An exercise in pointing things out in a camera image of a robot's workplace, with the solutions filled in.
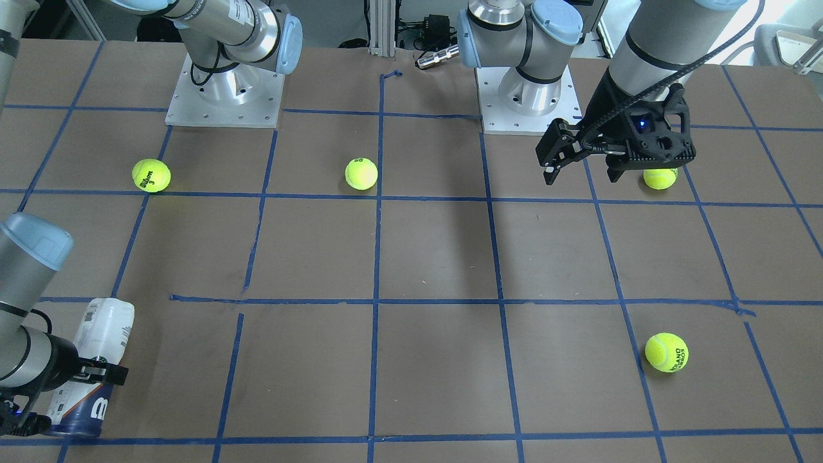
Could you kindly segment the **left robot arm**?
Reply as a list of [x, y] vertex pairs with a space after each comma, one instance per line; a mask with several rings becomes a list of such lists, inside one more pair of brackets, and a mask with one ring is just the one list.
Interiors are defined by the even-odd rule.
[[579, 122], [556, 116], [568, 61], [587, 34], [588, 1], [469, 1], [459, 14], [462, 63], [503, 68], [498, 95], [523, 116], [554, 115], [535, 149], [548, 185], [569, 164], [605, 156], [616, 182], [629, 170], [696, 158], [684, 85], [732, 45], [717, 45], [741, 1], [642, 1]]

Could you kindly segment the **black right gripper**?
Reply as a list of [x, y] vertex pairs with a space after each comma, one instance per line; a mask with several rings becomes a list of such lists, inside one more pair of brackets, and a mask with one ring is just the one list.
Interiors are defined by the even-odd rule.
[[[26, 362], [32, 380], [26, 384], [26, 397], [36, 402], [44, 392], [54, 390], [77, 374], [85, 384], [123, 386], [129, 369], [102, 360], [80, 360], [71, 341], [50, 334], [36, 334]], [[31, 437], [48, 431], [52, 420], [44, 414], [21, 411], [13, 402], [2, 402], [1, 436]]]

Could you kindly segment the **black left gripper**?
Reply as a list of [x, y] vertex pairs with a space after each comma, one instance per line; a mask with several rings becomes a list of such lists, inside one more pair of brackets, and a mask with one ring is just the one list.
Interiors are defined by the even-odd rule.
[[[632, 150], [638, 155], [649, 155], [649, 147], [629, 128], [627, 109], [649, 94], [649, 88], [626, 91], [621, 81], [606, 70], [597, 85], [581, 124], [554, 118], [537, 144], [538, 164], [543, 167], [546, 185], [553, 185], [559, 171], [579, 162], [593, 153], [602, 154], [602, 145], [619, 145], [619, 152]], [[643, 170], [643, 162], [607, 161], [606, 175], [616, 183], [626, 171]]]

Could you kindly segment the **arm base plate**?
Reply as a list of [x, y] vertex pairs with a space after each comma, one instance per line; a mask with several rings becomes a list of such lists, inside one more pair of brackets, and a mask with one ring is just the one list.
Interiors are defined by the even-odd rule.
[[285, 80], [285, 75], [243, 64], [208, 75], [187, 55], [165, 123], [188, 128], [275, 129]]
[[485, 134], [541, 136], [556, 118], [577, 124], [583, 118], [571, 72], [541, 84], [515, 68], [477, 68], [477, 96]]

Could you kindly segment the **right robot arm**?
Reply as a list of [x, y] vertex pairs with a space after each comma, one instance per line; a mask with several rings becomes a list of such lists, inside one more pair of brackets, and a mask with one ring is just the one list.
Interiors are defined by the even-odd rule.
[[[174, 126], [274, 128], [284, 78], [300, 59], [297, 17], [273, 1], [118, 1], [174, 24], [187, 59], [168, 107]], [[115, 386], [135, 308], [114, 297], [86, 307], [74, 340], [26, 326], [73, 249], [71, 235], [35, 215], [2, 222], [2, 434], [95, 439]]]

